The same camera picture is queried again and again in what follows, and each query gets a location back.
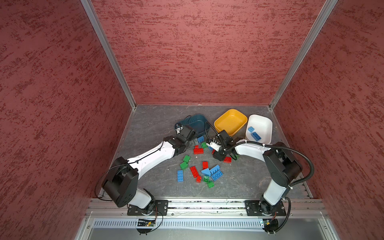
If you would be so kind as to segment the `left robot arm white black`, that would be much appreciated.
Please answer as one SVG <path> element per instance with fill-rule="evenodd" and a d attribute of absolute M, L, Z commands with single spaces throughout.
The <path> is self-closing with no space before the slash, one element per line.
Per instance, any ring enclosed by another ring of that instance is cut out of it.
<path fill-rule="evenodd" d="M 177 131 L 176 136 L 165 137 L 153 149 L 130 159 L 119 157 L 101 182 L 102 189 L 117 207 L 126 205 L 139 208 L 146 215 L 155 210 L 155 197 L 138 188 L 140 177 L 158 164 L 184 153 L 197 132 L 188 126 Z"/>

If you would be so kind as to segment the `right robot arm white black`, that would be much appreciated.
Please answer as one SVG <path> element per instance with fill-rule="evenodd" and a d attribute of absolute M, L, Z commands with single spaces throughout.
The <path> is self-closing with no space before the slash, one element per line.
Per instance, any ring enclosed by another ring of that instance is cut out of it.
<path fill-rule="evenodd" d="M 269 215 L 275 206 L 290 191 L 294 180 L 302 172 L 302 165 L 297 161 L 287 146 L 278 142 L 265 145 L 255 141 L 234 140 L 226 131 L 208 139 L 207 145 L 214 151 L 214 158 L 223 161 L 233 155 L 248 156 L 264 162 L 271 176 L 267 190 L 260 198 L 260 211 Z"/>

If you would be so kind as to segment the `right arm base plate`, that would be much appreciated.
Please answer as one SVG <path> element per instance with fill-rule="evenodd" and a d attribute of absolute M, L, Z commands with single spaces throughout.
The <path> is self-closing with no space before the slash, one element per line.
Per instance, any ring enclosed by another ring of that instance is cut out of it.
<path fill-rule="evenodd" d="M 285 217 L 286 209 L 282 201 L 276 205 L 270 205 L 267 201 L 245 200 L 247 216 L 252 217 Z"/>

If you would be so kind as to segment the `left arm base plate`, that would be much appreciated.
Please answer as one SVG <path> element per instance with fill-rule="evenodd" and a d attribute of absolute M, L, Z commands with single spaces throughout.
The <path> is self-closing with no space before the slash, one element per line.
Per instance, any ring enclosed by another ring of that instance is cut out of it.
<path fill-rule="evenodd" d="M 154 200 L 149 203 L 148 206 L 141 209 L 134 205 L 128 205 L 128 216 L 166 216 L 168 212 L 169 201 L 168 200 Z"/>

